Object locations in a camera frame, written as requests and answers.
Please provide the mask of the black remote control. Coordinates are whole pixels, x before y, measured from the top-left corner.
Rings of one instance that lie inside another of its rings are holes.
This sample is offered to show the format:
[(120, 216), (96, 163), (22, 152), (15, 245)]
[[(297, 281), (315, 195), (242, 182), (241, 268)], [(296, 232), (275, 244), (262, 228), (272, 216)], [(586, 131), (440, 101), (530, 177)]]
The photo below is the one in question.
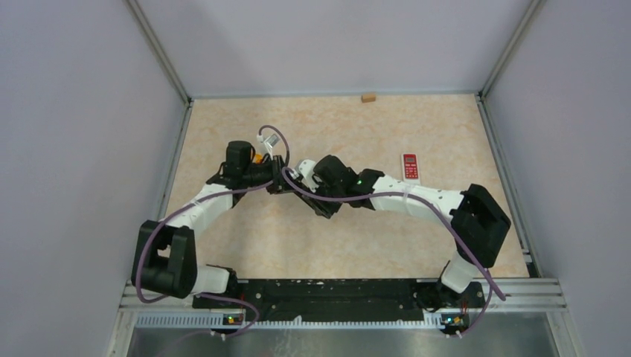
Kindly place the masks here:
[(291, 188), (288, 184), (284, 184), (281, 190), (278, 191), (278, 194), (292, 194), (298, 197), (313, 210), (316, 216), (324, 217), (325, 219), (330, 219), (335, 213), (338, 213), (342, 206), (341, 202), (328, 202), (306, 196)]

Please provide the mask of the white red remote control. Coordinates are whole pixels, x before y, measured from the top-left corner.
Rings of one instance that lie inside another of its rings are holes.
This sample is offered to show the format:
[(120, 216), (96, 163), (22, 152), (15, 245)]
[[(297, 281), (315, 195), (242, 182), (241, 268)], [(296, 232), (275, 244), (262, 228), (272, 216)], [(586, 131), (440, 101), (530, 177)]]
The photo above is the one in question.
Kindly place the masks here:
[(420, 169), (418, 157), (414, 153), (401, 155), (403, 181), (407, 184), (420, 185)]

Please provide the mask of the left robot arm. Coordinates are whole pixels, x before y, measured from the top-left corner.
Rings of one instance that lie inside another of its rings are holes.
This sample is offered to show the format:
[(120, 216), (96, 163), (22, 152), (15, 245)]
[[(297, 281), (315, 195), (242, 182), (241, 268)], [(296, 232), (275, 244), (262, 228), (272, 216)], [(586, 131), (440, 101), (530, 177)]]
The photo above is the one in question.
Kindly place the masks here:
[(161, 220), (141, 225), (131, 276), (139, 299), (153, 303), (165, 297), (210, 293), (217, 305), (234, 305), (239, 289), (230, 282), (231, 270), (198, 264), (196, 242), (247, 193), (281, 188), (281, 170), (289, 158), (289, 153), (271, 152), (257, 158), (249, 142), (229, 142), (218, 171), (188, 203)]

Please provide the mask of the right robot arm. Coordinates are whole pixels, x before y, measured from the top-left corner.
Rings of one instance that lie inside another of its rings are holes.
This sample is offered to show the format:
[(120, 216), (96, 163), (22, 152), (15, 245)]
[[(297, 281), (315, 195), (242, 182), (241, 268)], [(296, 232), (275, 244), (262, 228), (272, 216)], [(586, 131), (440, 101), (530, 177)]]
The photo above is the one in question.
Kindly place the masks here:
[(304, 159), (295, 168), (285, 170), (284, 176), (293, 179), (304, 197), (317, 203), (403, 213), (444, 226), (454, 239), (456, 250), (436, 286), (437, 298), (443, 305), (457, 306), (478, 275), (500, 299), (505, 298), (490, 268), (496, 263), (511, 220), (486, 187), (424, 187), (381, 170), (366, 168), (356, 172), (334, 155), (318, 162)]

